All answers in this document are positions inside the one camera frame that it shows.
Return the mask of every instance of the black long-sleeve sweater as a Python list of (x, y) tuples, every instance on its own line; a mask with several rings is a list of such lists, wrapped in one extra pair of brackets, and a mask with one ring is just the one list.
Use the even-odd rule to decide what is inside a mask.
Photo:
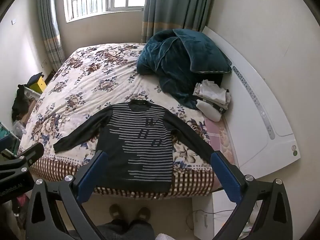
[(172, 139), (210, 162), (212, 147), (189, 125), (162, 106), (145, 100), (108, 106), (53, 145), (70, 150), (100, 130), (96, 151), (108, 154), (98, 186), (144, 192), (168, 192), (172, 182)]

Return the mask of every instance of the yellow box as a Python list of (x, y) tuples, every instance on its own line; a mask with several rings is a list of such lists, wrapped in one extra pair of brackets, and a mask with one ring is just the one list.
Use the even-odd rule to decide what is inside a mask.
[(46, 87), (47, 87), (47, 85), (45, 84), (42, 77), (40, 77), (36, 83), (34, 83), (30, 86), (30, 88), (32, 90), (34, 90), (40, 94), (42, 94), (42, 92), (45, 90)]

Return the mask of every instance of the white stripe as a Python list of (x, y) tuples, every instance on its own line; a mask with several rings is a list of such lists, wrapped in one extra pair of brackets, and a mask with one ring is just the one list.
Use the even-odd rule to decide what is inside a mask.
[(143, 148), (138, 148), (138, 149), (127, 149), (126, 147), (122, 147), (122, 149), (124, 151), (129, 151), (129, 152), (139, 152), (139, 153), (150, 153), (150, 152), (158, 152), (158, 153), (171, 153), (172, 150), (171, 149), (157, 149), (157, 150), (151, 150), (151, 149), (145, 149), (144, 147)]
[(121, 120), (121, 119), (111, 119), (109, 123), (120, 123), (120, 124), (126, 124), (126, 125), (132, 125), (132, 123), (134, 123), (134, 125), (136, 125), (136, 124), (146, 125), (146, 121), (134, 122), (133, 120), (131, 120), (129, 123), (126, 120)]
[(150, 180), (150, 179), (129, 179), (129, 180), (141, 180), (141, 181), (164, 181), (164, 182), (171, 182), (171, 180)]
[[(131, 148), (131, 149), (154, 149), (156, 147), (146, 147), (146, 145), (144, 145), (144, 147), (131, 147), (131, 146), (127, 146), (127, 145), (124, 145), (125, 148)], [(166, 147), (161, 147), (161, 149), (170, 149), (172, 148), (172, 146), (166, 146)]]
[[(154, 140), (148, 140), (148, 139), (142, 140), (142, 139), (137, 139), (137, 140), (124, 141), (124, 142), (125, 142), (125, 143), (148, 143), (148, 142), (153, 142), (153, 141), (154, 141)], [(168, 138), (168, 139), (162, 140), (162, 142), (165, 142), (165, 141), (171, 141), (171, 142), (172, 142), (172, 139), (171, 139), (171, 138)]]
[[(128, 119), (128, 120), (144, 120), (144, 121), (146, 121), (147, 119), (150, 119), (151, 118), (151, 116), (150, 115), (148, 115), (148, 116), (146, 116), (146, 117), (141, 117), (141, 116), (127, 116), (127, 115), (118, 115), (118, 114), (113, 114), (112, 115), (113, 117), (116, 117), (117, 119)], [(152, 117), (152, 120), (154, 121), (162, 121), (163, 120), (163, 118), (161, 118), (161, 117)]]
[(161, 154), (161, 155), (156, 155), (156, 154), (149, 154), (149, 155), (145, 155), (145, 154), (137, 154), (137, 156), (146, 156), (146, 157), (153, 157), (153, 156), (167, 156), (167, 154)]
[(130, 163), (130, 162), (128, 162), (128, 163), (129, 164), (144, 164), (143, 166), (147, 167), (147, 168), (153, 168), (154, 166), (157, 166), (158, 168), (172, 167), (172, 164), (168, 165), (168, 166), (160, 166), (160, 165), (164, 165), (164, 164), (168, 164), (168, 163)]
[(138, 160), (128, 160), (129, 162), (151, 162), (151, 163), (171, 163), (172, 161), (170, 160), (163, 160), (163, 161), (148, 161), (148, 160), (142, 160), (141, 158), (139, 158)]
[[(157, 166), (157, 168), (164, 168), (164, 167), (171, 167), (172, 169), (172, 165), (167, 165), (167, 166)], [(143, 167), (147, 167), (147, 168), (153, 168), (154, 166), (146, 166), (146, 165), (143, 165)]]
[[(155, 152), (155, 153), (148, 153), (148, 152), (137, 152), (137, 156), (138, 156), (138, 154), (146, 154), (146, 155), (148, 155), (149, 154), (149, 156), (155, 156), (156, 154), (158, 154), (157, 152)], [(172, 156), (172, 152), (167, 152), (166, 153), (166, 155), (170, 155), (170, 156)]]
[[(142, 139), (140, 139), (141, 137), (133, 137), (133, 136), (127, 136), (127, 135), (122, 135), (122, 134), (119, 134), (119, 138), (120, 139), (126, 139), (126, 138), (135, 138), (135, 139), (137, 139), (137, 140), (134, 140), (135, 142), (138, 142), (139, 140), (141, 140), (142, 141)], [(159, 139), (159, 137), (150, 137), (150, 136), (147, 136), (147, 138), (148, 139)]]
[(128, 106), (128, 104), (121, 104), (121, 105), (116, 104), (116, 105), (113, 105), (113, 107), (114, 107), (115, 109), (122, 109), (122, 108), (124, 108), (124, 109), (130, 109), (130, 107)]
[(146, 176), (145, 178), (148, 178), (150, 175), (152, 175), (152, 176), (157, 176), (158, 178), (159, 178), (159, 177), (165, 177), (166, 179), (171, 177), (170, 174), (150, 174), (150, 175), (148, 175), (148, 174), (130, 173), (130, 172), (129, 172), (129, 174), (130, 174), (130, 175), (142, 175), (142, 176), (145, 175), (145, 176)]
[(125, 115), (141, 115), (141, 116), (151, 116), (154, 115), (156, 117), (161, 117), (164, 115), (164, 113), (148, 113), (146, 111), (141, 111), (141, 112), (134, 112), (134, 111), (128, 111), (128, 110), (123, 110), (121, 111), (120, 109), (118, 110), (118, 112), (124, 113)]
[[(136, 129), (132, 129), (132, 130), (130, 130), (130, 129), (126, 129), (126, 131), (123, 131), (123, 130), (114, 130), (114, 129), (109, 129), (110, 131), (114, 131), (114, 132), (120, 132), (120, 133), (140, 133), (141, 132), (141, 130), (136, 130)], [(166, 134), (163, 134), (163, 132), (159, 132), (159, 131), (157, 131), (157, 130), (147, 130), (148, 131), (148, 134), (160, 134), (161, 136), (168, 136), (168, 135), (166, 135)]]
[(156, 109), (149, 109), (147, 112), (152, 114), (164, 114), (164, 111), (156, 110)]
[(215, 136), (215, 137), (220, 137), (220, 134), (218, 133), (207, 133), (207, 135), (210, 135), (210, 136)]
[(147, 159), (147, 160), (164, 160), (164, 159), (170, 159), (172, 156), (168, 157), (162, 157), (162, 158), (147, 158), (147, 157), (140, 157), (140, 159)]
[(159, 171), (129, 171), (129, 172), (142, 172), (142, 173), (171, 173), (171, 171), (162, 171), (162, 170), (159, 170)]
[[(126, 145), (132, 145), (132, 146), (148, 146), (150, 145), (150, 143), (148, 144), (130, 144), (130, 143), (126, 143)], [(161, 144), (161, 146), (172, 146), (172, 142), (167, 142), (165, 144)]]
[[(162, 130), (160, 130), (160, 129), (158, 129), (158, 128), (149, 128), (148, 126), (146, 126), (146, 129), (148, 130), (148, 131), (153, 131), (153, 132), (162, 132), (163, 133), (163, 131)], [(132, 129), (127, 129), (127, 128), (123, 128), (123, 127), (119, 127), (119, 130), (123, 130), (123, 131), (132, 131)], [(170, 131), (168, 131), (168, 130), (166, 130), (166, 134), (168, 134), (168, 135), (170, 135), (171, 134), (171, 132)]]
[(135, 178), (141, 178), (141, 179), (169, 179), (170, 177), (164, 177), (164, 178), (159, 178), (159, 177), (145, 177), (145, 176), (134, 176)]
[[(135, 123), (135, 124), (130, 124), (130, 123), (127, 123), (127, 122), (112, 122), (110, 121), (106, 126), (109, 126), (109, 124), (113, 124), (114, 126), (118, 127), (118, 126), (121, 126), (121, 125), (126, 125), (127, 127), (133, 127), (133, 128), (136, 128), (136, 129), (146, 129), (147, 130), (147, 126), (145, 125), (145, 123), (139, 123), (140, 126), (137, 126), (138, 123)], [(168, 131), (166, 128), (163, 128), (162, 126), (160, 125), (154, 125), (153, 127), (156, 127), (158, 130), (160, 131)]]
[(144, 171), (166, 171), (166, 170), (170, 170), (169, 172), (172, 171), (172, 168), (171, 169), (143, 169)]

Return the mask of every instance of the wall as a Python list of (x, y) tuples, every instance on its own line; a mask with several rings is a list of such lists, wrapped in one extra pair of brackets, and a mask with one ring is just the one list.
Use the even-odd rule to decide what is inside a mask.
[(265, 79), (289, 120), (301, 159), (265, 179), (283, 179), (299, 239), (320, 208), (320, 27), (303, 0), (215, 0), (207, 25)]
[[(0, 121), (12, 127), (11, 107), (18, 84), (43, 72), (46, 78), (52, 71), (39, 24), (37, 0), (15, 0), (0, 22)], [(42, 68), (41, 62), (48, 64)]]
[(63, 0), (55, 0), (62, 47), (67, 57), (96, 44), (140, 42), (143, 12), (116, 12), (66, 23)]

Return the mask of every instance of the plastic bag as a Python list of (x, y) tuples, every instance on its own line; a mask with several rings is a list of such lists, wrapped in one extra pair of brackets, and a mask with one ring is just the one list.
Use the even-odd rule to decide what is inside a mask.
[(12, 131), (15, 136), (21, 139), (25, 128), (20, 121), (14, 121)]

